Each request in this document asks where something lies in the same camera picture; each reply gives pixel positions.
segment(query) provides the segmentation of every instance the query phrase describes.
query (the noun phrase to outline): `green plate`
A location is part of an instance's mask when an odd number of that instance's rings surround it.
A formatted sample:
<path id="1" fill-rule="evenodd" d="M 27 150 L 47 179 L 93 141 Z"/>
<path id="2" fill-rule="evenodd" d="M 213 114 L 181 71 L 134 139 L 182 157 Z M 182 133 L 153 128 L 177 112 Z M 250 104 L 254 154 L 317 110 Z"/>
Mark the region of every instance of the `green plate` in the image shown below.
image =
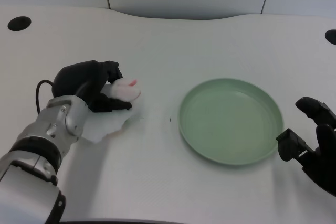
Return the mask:
<path id="1" fill-rule="evenodd" d="M 246 165 L 270 155 L 284 124 L 267 93 L 234 79 L 196 86 L 183 99 L 178 120 L 192 149 L 228 165 Z"/>

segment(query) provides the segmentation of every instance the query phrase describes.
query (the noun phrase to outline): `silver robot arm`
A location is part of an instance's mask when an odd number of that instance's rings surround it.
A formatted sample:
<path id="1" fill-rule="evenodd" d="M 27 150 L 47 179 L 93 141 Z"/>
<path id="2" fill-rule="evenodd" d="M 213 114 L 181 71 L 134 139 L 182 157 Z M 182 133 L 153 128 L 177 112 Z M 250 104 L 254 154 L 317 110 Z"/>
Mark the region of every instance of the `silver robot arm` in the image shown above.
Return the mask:
<path id="1" fill-rule="evenodd" d="M 56 174 L 88 113 L 79 97 L 56 97 L 18 136 L 0 159 L 0 224 L 59 222 L 66 201 Z"/>

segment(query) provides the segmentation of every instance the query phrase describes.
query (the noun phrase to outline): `table surface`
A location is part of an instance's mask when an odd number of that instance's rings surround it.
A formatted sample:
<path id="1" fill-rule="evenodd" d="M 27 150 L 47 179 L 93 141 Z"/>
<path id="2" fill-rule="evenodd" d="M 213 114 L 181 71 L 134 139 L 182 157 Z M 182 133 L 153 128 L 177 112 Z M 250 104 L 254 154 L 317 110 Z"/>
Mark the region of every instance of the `table surface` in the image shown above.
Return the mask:
<path id="1" fill-rule="evenodd" d="M 146 219 L 204 223 L 335 223 L 336 198 L 277 153 L 252 166 L 218 165 L 195 154 L 177 128 L 188 90 L 214 78 L 249 81 L 278 103 L 313 148 L 315 125 L 295 107 L 310 96 L 336 111 L 336 20 L 244 15 L 218 20 L 133 17 L 106 9 L 0 7 L 0 154 L 36 118 L 35 87 L 64 66 L 113 60 L 139 80 L 143 106 L 97 145 L 74 144 L 59 171 L 63 220 Z M 7 29 L 28 16 L 23 31 Z M 41 105 L 51 98 L 41 91 Z"/>

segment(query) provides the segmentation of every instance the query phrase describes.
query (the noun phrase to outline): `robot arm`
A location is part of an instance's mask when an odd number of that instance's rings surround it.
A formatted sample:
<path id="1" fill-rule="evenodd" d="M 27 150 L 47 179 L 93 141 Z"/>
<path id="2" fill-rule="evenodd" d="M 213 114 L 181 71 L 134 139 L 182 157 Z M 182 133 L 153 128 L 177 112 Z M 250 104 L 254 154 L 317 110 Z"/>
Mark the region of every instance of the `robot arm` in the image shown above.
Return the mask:
<path id="1" fill-rule="evenodd" d="M 287 129 L 277 137 L 279 155 L 286 162 L 296 159 L 311 180 L 336 196 L 336 115 L 325 103 L 310 97 L 301 98 L 295 105 L 317 125 L 319 147 L 312 150 L 295 132 Z"/>
<path id="2" fill-rule="evenodd" d="M 89 110 L 130 109 L 129 102 L 100 93 L 106 81 L 122 78 L 118 63 L 88 61 L 63 68 L 53 95 L 36 121 L 0 159 L 0 223 L 58 223 L 66 199 L 56 174 L 83 132 Z"/>

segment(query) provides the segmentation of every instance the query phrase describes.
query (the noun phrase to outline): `white plush toy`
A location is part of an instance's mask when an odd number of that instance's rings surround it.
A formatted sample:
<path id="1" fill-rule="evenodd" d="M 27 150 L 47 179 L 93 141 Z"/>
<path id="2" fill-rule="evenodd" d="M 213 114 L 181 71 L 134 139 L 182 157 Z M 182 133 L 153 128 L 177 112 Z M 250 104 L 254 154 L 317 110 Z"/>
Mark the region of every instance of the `white plush toy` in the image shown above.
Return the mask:
<path id="1" fill-rule="evenodd" d="M 105 113 L 93 113 L 90 111 L 85 122 L 83 138 L 90 142 L 98 143 L 106 135 L 120 130 L 127 119 L 138 113 L 139 103 L 136 102 L 136 99 L 141 92 L 134 87 L 136 83 L 137 80 L 121 78 L 113 84 L 106 84 L 103 87 L 101 93 L 104 93 L 109 98 L 131 102 L 132 108 L 130 110 L 113 110 Z"/>

